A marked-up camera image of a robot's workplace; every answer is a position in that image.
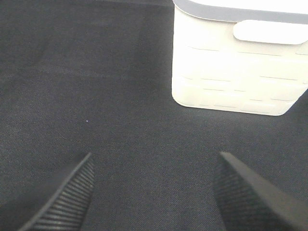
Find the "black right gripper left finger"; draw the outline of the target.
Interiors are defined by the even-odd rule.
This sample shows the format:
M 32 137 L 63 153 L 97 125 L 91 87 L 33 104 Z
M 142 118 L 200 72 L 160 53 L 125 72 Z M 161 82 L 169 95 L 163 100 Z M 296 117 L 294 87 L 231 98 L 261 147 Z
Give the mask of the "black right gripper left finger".
M 89 209 L 95 182 L 93 154 L 80 154 L 27 196 L 29 217 L 20 231 L 79 231 Z

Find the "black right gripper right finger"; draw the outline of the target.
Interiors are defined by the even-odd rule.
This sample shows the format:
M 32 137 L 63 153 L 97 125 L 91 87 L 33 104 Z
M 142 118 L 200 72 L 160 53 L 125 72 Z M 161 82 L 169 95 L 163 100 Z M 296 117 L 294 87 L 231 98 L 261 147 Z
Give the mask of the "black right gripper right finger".
M 305 203 L 284 193 L 230 153 L 219 153 L 213 185 L 228 231 L 308 229 Z

